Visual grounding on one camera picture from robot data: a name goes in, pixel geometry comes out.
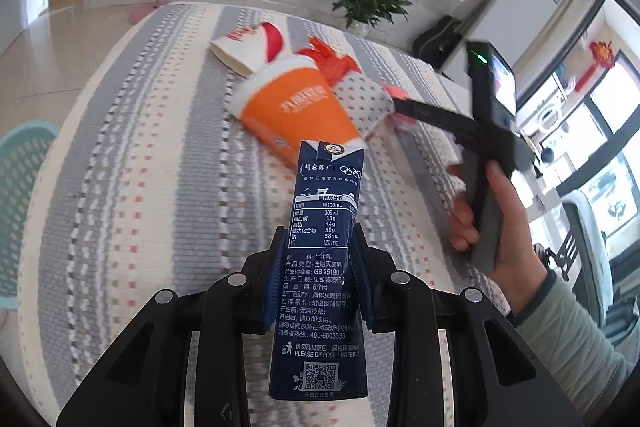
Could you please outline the grey green sleeve forearm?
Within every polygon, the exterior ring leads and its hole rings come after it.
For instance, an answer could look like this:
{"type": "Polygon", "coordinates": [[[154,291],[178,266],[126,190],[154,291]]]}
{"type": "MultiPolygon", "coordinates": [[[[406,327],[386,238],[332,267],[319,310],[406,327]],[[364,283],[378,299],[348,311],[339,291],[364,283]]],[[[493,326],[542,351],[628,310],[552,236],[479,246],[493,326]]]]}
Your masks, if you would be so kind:
{"type": "Polygon", "coordinates": [[[512,325],[584,422],[595,424],[628,381],[632,364],[553,271],[544,269],[534,286],[514,282],[504,295],[512,325]]]}

